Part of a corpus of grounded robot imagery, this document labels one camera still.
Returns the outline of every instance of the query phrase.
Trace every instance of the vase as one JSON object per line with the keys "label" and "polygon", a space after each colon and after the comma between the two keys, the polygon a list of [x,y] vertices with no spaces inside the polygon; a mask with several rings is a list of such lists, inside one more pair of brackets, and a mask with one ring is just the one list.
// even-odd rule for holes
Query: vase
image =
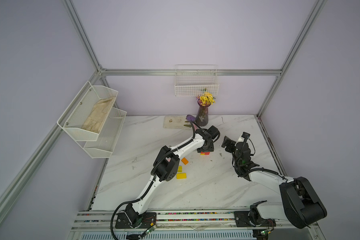
{"label": "vase", "polygon": [[208,124],[208,107],[210,105],[207,106],[202,106],[199,104],[199,111],[197,112],[197,116],[196,116],[196,124],[198,124],[200,127],[204,127],[205,125]]}

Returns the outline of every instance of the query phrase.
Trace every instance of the white wire basket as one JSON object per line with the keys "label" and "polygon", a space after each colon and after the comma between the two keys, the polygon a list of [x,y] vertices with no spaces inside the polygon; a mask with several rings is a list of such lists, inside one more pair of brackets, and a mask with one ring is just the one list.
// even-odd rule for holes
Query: white wire basket
{"label": "white wire basket", "polygon": [[115,97],[112,102],[113,106],[116,101],[117,93],[118,92],[116,90],[107,88],[105,86],[92,86],[90,84],[89,89],[80,100],[80,103],[77,104],[76,108],[68,117],[65,124],[61,126],[62,129],[75,141],[96,141],[105,125],[105,122],[101,126],[99,133],[91,132],[82,129],[81,127],[83,126],[87,117],[90,115],[93,106],[100,99]]}
{"label": "white wire basket", "polygon": [[90,82],[87,82],[84,87],[88,87],[87,84],[89,84],[89,88],[80,99],[80,102],[65,121],[64,113],[61,115],[58,125],[91,158],[108,158],[115,149],[127,112],[110,107],[110,110],[106,112],[105,121],[98,128],[98,133],[82,129],[84,122],[98,101],[114,97],[112,102],[109,103],[113,106],[118,94],[116,90],[105,86],[93,86]]}
{"label": "white wire basket", "polygon": [[217,65],[176,65],[175,96],[201,96],[209,92],[217,96]]}

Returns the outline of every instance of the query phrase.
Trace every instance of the flower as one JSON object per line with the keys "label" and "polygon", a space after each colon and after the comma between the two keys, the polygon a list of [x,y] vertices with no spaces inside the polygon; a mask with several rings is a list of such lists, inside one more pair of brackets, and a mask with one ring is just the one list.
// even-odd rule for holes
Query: flower
{"label": "flower", "polygon": [[201,106],[204,107],[212,105],[215,102],[212,94],[210,94],[209,92],[205,92],[201,96],[197,97],[197,101]]}

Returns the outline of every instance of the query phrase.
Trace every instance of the marble surface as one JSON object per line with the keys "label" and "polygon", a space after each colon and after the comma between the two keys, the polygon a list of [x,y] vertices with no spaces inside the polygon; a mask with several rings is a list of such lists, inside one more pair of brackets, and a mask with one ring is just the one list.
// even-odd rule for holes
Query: marble surface
{"label": "marble surface", "polygon": [[[113,155],[109,158],[92,210],[114,210],[121,202],[134,200],[150,178],[161,147],[174,146],[192,136],[191,130],[163,128],[164,116],[127,116]],[[186,156],[186,179],[162,183],[149,205],[151,210],[247,209],[260,200],[280,202],[274,191],[244,178],[232,167],[232,156],[221,143],[224,136],[237,140],[250,133],[256,154],[252,161],[278,171],[254,115],[212,115],[209,123],[221,137],[215,151],[202,156],[196,151]]]}

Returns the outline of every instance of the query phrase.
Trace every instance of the yellow-green block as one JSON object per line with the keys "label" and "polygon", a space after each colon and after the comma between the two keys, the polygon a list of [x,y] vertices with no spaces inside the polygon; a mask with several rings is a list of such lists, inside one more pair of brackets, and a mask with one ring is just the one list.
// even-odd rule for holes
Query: yellow-green block
{"label": "yellow-green block", "polygon": [[178,173],[176,175],[176,178],[177,179],[184,179],[184,178],[187,178],[187,174],[184,172],[184,173]]}

